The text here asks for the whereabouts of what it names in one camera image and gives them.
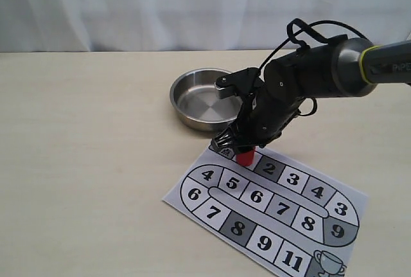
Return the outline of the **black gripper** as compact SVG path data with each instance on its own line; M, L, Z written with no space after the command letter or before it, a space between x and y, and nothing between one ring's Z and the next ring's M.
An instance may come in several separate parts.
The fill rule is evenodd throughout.
M279 138L283 129L299 115L302 98L289 102L259 93L242 107L232 127L213 138L213 150L232 150L236 155L264 148Z

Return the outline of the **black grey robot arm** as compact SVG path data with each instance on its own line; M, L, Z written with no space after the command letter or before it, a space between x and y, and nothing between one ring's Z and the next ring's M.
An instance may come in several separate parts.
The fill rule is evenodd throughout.
M345 35L315 48L296 51L256 67L221 76L215 82L220 99L237 96L242 105L236 119L211 140L219 152L235 154L263 148L279 138L301 116L306 99L363 97L378 84L410 83L410 41L375 46Z

